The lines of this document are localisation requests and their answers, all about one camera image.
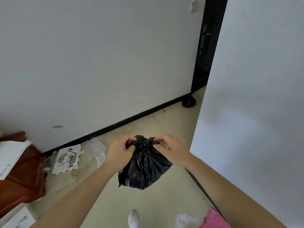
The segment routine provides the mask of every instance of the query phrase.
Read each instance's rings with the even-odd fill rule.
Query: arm
[[[243,191],[191,154],[178,138],[165,134],[155,140],[162,144],[154,145],[155,149],[173,164],[188,169],[194,175],[231,227],[285,227]]]
[[[64,196],[31,228],[80,227],[110,178],[131,160],[135,146],[126,149],[125,144],[134,140],[135,137],[125,135],[112,142],[104,164]]]

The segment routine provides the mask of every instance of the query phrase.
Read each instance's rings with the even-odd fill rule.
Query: white wall
[[[189,93],[190,1],[0,0],[0,127],[47,151]]]
[[[228,0],[191,152],[304,227],[304,0]]]

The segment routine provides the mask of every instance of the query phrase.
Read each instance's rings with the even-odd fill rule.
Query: door
[[[206,0],[191,91],[208,81],[227,0]]]

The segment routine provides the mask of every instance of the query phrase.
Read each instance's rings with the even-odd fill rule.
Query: shoe
[[[141,228],[141,218],[137,210],[132,210],[128,217],[130,228]]]

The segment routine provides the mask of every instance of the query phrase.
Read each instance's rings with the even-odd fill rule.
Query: brown wooden furniture
[[[0,138],[2,141],[26,140],[25,132]],[[30,145],[21,155],[8,176],[0,181],[0,218],[20,203],[31,203],[45,196],[46,173],[42,170],[45,157]]]

